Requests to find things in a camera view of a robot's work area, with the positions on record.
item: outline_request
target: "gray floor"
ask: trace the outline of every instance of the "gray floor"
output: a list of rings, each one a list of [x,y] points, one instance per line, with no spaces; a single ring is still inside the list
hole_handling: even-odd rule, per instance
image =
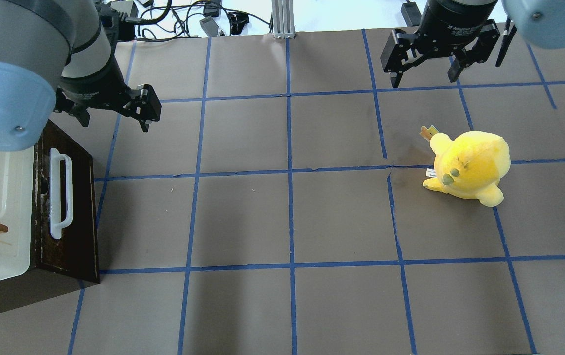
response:
[[[95,158],[102,283],[1,314],[0,354],[565,355],[565,50],[391,90],[387,34],[119,45],[161,121],[52,117]],[[423,124],[506,138],[498,208],[422,188]]]

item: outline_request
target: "blue cap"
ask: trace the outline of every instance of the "blue cap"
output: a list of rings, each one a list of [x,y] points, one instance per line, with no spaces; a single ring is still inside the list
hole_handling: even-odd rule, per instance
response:
[[[55,107],[55,90],[34,72],[0,62],[0,150],[37,143]]]

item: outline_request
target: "stuffed animal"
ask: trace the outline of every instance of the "stuffed animal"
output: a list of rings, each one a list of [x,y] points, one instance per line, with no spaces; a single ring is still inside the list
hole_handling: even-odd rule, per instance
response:
[[[434,126],[422,127],[421,135],[436,153],[436,177],[425,180],[425,188],[479,200],[488,207],[502,202],[504,195],[497,184],[510,169],[508,144],[502,137],[469,131],[451,140]]]

